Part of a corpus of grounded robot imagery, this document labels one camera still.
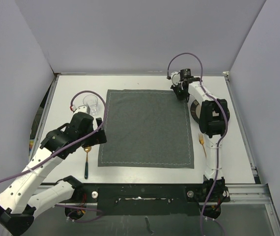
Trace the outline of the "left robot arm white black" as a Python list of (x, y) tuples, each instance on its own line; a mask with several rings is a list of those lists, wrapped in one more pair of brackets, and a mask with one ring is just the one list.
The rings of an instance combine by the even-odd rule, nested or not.
[(62, 178), (40, 194), (34, 192), (48, 174), (78, 148), (106, 143), (105, 121), (105, 118), (77, 112), (69, 123), (47, 133), (38, 152), (47, 152), (50, 156), (42, 159), (35, 155), (20, 174), (11, 177), (14, 181), (0, 193), (0, 224), (7, 231), (21, 236), (44, 211), (62, 201), (77, 202), (83, 197), (83, 184), (73, 176)]

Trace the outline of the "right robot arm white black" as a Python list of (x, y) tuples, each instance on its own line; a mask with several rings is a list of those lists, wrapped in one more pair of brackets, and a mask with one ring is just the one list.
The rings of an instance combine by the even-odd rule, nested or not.
[(203, 151), (206, 154), (204, 176), (207, 180), (222, 178), (222, 139), (227, 131), (229, 109), (225, 99), (214, 96), (190, 69), (168, 74), (171, 89), (180, 101), (191, 102), (191, 116), (197, 122), (199, 133), (203, 136)]

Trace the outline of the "dark rimmed dinner plate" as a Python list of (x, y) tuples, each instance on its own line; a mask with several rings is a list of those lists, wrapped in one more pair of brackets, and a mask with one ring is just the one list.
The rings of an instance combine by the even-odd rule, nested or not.
[(205, 100), (201, 104), (199, 104), (197, 100), (194, 100), (190, 106), (191, 116), (198, 124), (224, 121), (224, 116), (219, 104), (225, 112), (227, 121), (229, 121), (230, 112), (225, 99)]

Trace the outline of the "grey cloth placemat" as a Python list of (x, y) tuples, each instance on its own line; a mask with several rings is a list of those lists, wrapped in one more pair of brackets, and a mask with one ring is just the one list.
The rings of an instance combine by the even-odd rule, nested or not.
[(100, 167), (194, 168), (190, 112), (168, 90), (108, 90)]

